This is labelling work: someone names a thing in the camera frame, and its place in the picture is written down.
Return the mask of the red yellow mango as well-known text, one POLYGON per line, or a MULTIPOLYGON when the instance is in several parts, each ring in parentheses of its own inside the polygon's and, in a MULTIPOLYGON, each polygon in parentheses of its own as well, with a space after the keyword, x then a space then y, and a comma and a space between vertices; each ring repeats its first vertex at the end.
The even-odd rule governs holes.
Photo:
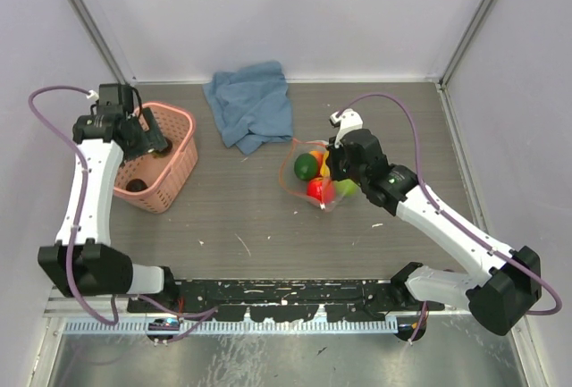
POLYGON ((312 150, 309 152, 310 155, 312 155, 314 157, 314 159, 317 161, 318 165, 321 166, 323 164, 324 161, 324 152, 320 152, 317 150, 312 150))

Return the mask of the clear orange zip bag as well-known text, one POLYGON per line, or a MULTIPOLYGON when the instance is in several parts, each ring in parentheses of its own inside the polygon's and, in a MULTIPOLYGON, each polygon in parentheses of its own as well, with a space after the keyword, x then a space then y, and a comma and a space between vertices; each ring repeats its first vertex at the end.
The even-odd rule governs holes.
POLYGON ((335 181, 326 164, 328 158, 326 141, 293 139, 279 171, 280 185, 292 196, 331 212, 356 195, 359 187, 350 179, 335 181))

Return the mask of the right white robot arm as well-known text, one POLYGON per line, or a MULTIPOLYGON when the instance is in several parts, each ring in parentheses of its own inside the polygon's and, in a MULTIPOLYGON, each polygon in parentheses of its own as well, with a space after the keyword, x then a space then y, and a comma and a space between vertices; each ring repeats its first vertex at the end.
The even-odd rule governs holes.
POLYGON ((391 164, 370 130, 331 137, 326 164, 336 181, 351 180, 375 206, 409 223, 452 256, 464 273, 411 262, 391 279, 392 299, 410 310, 421 301, 465 309, 486 330, 507 334, 542 296, 541 259, 479 230, 444 204, 405 165, 391 164))

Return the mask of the yellow pear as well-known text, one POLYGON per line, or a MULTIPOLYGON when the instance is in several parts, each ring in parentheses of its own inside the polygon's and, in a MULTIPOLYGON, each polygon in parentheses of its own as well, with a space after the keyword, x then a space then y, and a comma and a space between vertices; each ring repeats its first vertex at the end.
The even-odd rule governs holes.
POLYGON ((329 176, 330 176, 330 168, 329 168, 329 166, 328 166, 328 164, 327 164, 327 160, 326 160, 326 159, 324 159, 324 160, 322 161, 321 168, 320 168, 320 176, 323 177, 323 178, 326 178, 326 177, 329 177, 329 176))

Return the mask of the green apple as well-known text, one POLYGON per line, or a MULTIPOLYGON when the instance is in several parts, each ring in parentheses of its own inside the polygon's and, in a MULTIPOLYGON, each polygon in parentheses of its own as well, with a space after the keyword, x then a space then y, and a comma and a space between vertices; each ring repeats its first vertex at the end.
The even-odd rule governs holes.
POLYGON ((336 195, 340 198, 350 197, 359 190, 359 186, 351 179, 335 181, 333 184, 336 195))

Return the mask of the green fruit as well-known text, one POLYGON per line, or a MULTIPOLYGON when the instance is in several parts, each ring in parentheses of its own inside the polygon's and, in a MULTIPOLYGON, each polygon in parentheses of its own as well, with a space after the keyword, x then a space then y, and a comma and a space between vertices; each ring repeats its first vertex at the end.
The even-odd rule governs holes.
POLYGON ((300 154, 293 166, 296 177, 302 181, 313 180, 319 170, 319 165, 312 155, 309 153, 300 154))

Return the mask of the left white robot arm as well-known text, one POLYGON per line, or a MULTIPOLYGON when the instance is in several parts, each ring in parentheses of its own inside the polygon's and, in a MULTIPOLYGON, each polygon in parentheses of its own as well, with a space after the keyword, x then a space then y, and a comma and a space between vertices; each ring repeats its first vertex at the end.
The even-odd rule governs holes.
POLYGON ((131 85, 107 83, 83 93, 93 102, 89 114, 74 123, 70 138, 57 134, 74 152, 74 176, 55 244, 39 249, 38 264, 67 298, 147 295, 157 311, 171 311, 180 296, 171 270, 137 265, 112 248, 110 214, 120 167, 166 154, 172 142, 131 85))

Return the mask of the dark brown fruit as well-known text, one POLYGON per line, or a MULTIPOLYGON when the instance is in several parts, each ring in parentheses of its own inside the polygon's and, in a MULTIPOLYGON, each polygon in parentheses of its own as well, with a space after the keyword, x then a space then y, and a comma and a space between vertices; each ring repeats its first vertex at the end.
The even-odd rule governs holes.
POLYGON ((130 193, 140 193, 147 188, 148 185, 141 179, 132 179, 125 186, 125 190, 130 193))
POLYGON ((161 150, 155 150, 151 153, 151 156, 154 158, 164 158, 171 154, 173 143, 170 139, 166 139, 166 147, 161 150))

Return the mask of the red apple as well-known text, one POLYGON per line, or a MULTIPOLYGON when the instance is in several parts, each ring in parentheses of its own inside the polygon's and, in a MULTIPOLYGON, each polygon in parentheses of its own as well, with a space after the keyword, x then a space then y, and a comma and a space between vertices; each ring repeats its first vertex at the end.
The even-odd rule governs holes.
POLYGON ((336 198, 333 182, 324 177, 316 177, 307 184, 307 196, 321 204, 330 204, 336 198))

